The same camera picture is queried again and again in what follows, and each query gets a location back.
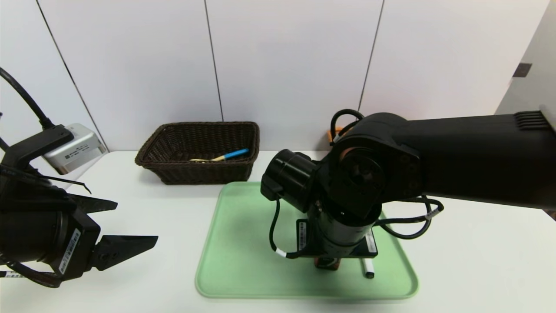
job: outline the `white wall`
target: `white wall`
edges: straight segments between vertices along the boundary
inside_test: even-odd
[[[386,0],[361,112],[493,114],[548,0]]]
[[[40,0],[110,150],[165,123],[221,121],[203,0]]]
[[[359,106],[381,5],[207,0],[224,120],[257,122],[262,150],[326,148]]]
[[[34,0],[0,1],[0,65],[29,92],[55,124],[95,126],[73,85]],[[0,135],[15,144],[42,128],[27,104],[0,79]],[[42,158],[31,164],[43,175],[61,177]],[[90,165],[64,175],[76,179]],[[54,182],[60,187],[68,184]]]
[[[322,148],[365,75],[364,114],[492,114],[547,3],[386,0],[373,47],[379,0],[40,0],[112,150],[222,115],[259,122],[262,149]]]
[[[556,113],[556,1],[548,4],[522,62],[533,66],[527,77],[514,78],[497,114],[538,110],[544,104]]]

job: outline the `label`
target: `label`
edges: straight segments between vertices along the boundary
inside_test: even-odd
[[[370,231],[365,235],[365,239],[367,241],[367,249],[370,253],[376,253],[376,243],[375,243],[375,236],[373,236],[373,232]]]
[[[432,219],[432,218],[435,217],[438,213],[440,213],[439,210],[437,210],[437,209],[436,209],[436,210],[433,210],[433,211],[431,211],[430,213],[427,213],[427,214],[425,215],[425,219]]]
[[[307,245],[307,223],[299,222],[299,250]]]
[[[75,247],[77,246],[77,242],[79,241],[80,236],[81,236],[81,232],[79,231],[79,229],[76,228],[73,231],[73,235],[71,236],[71,239],[69,240],[68,247],[66,248],[66,253],[64,253],[64,256],[62,258],[62,262],[60,262],[60,267],[58,268],[60,270],[60,273],[64,274],[66,272],[66,268],[70,263],[73,250],[75,250]]]
[[[77,148],[75,148],[73,152],[71,152],[71,153],[67,154],[66,156],[64,156],[64,158],[66,158],[66,160],[69,159],[69,158],[73,158],[73,157],[75,157],[76,155],[78,155],[80,152],[84,152],[85,150],[87,150],[87,149],[89,149],[89,148],[90,148],[90,147],[89,147],[88,144],[80,145],[80,146],[78,146]]]
[[[4,277],[5,278],[24,278],[25,276],[21,275],[18,272],[6,271],[6,275]]]

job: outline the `black vent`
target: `black vent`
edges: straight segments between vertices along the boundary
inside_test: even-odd
[[[517,112],[514,114],[514,118],[520,130],[551,129],[540,111]]]

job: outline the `orange object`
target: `orange object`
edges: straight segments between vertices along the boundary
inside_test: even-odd
[[[336,127],[336,134],[338,134],[340,132],[340,130],[344,129],[343,127]],[[332,134],[330,133],[330,130],[328,130],[326,132],[326,135],[328,136],[328,142],[332,142],[333,138],[332,138]]]

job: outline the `panel seam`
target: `panel seam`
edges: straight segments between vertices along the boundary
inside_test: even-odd
[[[224,121],[224,110],[222,109],[222,98],[220,98],[220,84],[218,83],[218,73],[216,71],[216,59],[214,58],[214,47],[212,45],[212,33],[210,31],[210,22],[209,22],[209,9],[207,8],[207,0],[205,0],[205,13],[207,15],[207,27],[208,27],[208,40],[210,41],[210,50],[212,52],[212,65],[214,66],[214,77],[216,79],[216,91],[218,92],[218,102],[220,104],[220,115],[222,117],[222,121]]]
[[[91,118],[91,121],[93,122],[93,125],[95,126],[95,129],[98,132],[98,136],[100,137],[102,143],[105,145],[106,150],[108,152],[110,152],[110,149],[108,148],[108,145],[106,144],[104,138],[102,137],[101,130],[98,128],[97,123],[95,123],[95,120],[93,119],[93,116],[91,115],[91,112],[89,111],[89,108],[87,107],[87,104],[85,103],[85,100],[83,99],[83,96],[81,95],[81,92],[79,91],[79,88],[77,87],[77,84],[75,83],[75,80],[73,79],[73,76],[71,75],[70,68],[67,66],[66,60],[64,60],[64,57],[62,56],[62,52],[60,51],[60,48],[58,47],[58,43],[56,42],[56,39],[54,39],[54,35],[52,34],[52,31],[50,30],[50,26],[48,25],[48,22],[46,21],[46,17],[44,16],[44,12],[42,12],[41,4],[38,3],[38,0],[35,0],[35,2],[37,3],[39,11],[41,11],[42,19],[43,19],[43,21],[46,25],[46,29],[48,29],[48,33],[50,34],[50,37],[52,38],[52,41],[54,42],[54,46],[56,47],[56,50],[58,51],[58,55],[60,56],[60,59],[62,59],[62,63],[64,63],[64,67],[66,68],[66,71],[67,71],[67,73],[70,77],[69,79],[71,79],[71,81],[73,83],[73,86],[75,87],[75,90],[77,91],[77,94],[79,95],[79,98],[81,99],[81,102],[83,103],[83,106],[85,107],[85,110],[87,111],[87,114],[89,115],[89,118]]]
[[[365,93],[365,86],[367,85],[367,77],[369,76],[369,69],[371,68],[371,60],[373,59],[373,53],[375,52],[376,38],[378,37],[379,34],[380,19],[382,18],[385,1],[386,0],[383,0],[382,5],[380,6],[379,20],[376,23],[375,37],[373,38],[373,47],[371,48],[371,55],[369,56],[369,63],[367,64],[367,73],[365,73],[365,80],[363,80],[363,88],[361,90],[361,97],[359,98],[359,106],[357,107],[357,111],[361,111],[361,103],[363,101],[363,94]]]

